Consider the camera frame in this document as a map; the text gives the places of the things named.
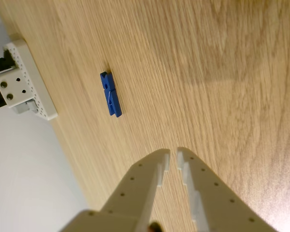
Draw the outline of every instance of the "blue clothespin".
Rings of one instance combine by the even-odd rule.
[[[121,109],[112,73],[102,72],[100,77],[110,115],[115,114],[116,117],[121,116]]]

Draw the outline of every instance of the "wooden table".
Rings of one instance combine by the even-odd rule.
[[[127,169],[170,148],[153,219],[195,231],[175,150],[194,151],[290,232],[290,0],[0,0],[59,113],[52,125],[100,209]],[[123,111],[109,116],[99,74]]]

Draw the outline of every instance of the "white mounting plate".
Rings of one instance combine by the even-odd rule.
[[[24,40],[13,41],[6,44],[3,49],[9,50],[16,66],[22,73],[20,77],[21,82],[27,83],[29,92],[32,94],[32,98],[35,100],[38,107],[36,115],[46,120],[57,117],[58,114],[55,106],[47,92],[26,42]]]

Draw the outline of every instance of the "white plastic part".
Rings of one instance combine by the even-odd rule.
[[[191,218],[198,232],[274,232],[192,151],[177,150],[187,185]]]
[[[7,80],[7,88],[0,86],[0,92],[9,107],[19,105],[29,99],[33,99],[37,105],[36,115],[46,120],[57,116],[55,106],[47,92],[40,73],[35,65],[30,50],[24,40],[17,40],[4,46],[9,50],[16,69],[0,73],[0,84]],[[7,93],[13,94],[13,99],[7,99]]]
[[[62,232],[146,232],[169,161],[167,149],[141,159],[130,167],[100,212],[81,212]]]
[[[19,115],[19,114],[22,114],[22,113],[29,111],[29,110],[36,113],[38,107],[37,107],[35,101],[31,99],[27,102],[23,102],[19,105],[12,107],[12,109],[14,110],[15,113],[17,113]]]
[[[0,85],[2,82],[7,83],[7,87],[5,88],[0,86],[0,92],[9,108],[33,98],[29,86],[22,80],[22,72],[20,69],[12,69],[0,73]],[[13,99],[7,99],[8,94],[12,94]]]

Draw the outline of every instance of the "screw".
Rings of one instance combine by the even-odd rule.
[[[5,81],[2,81],[1,84],[0,84],[0,86],[2,88],[6,88],[8,86],[8,84]]]
[[[6,98],[8,100],[12,100],[13,99],[13,94],[9,93],[8,95],[6,95]]]

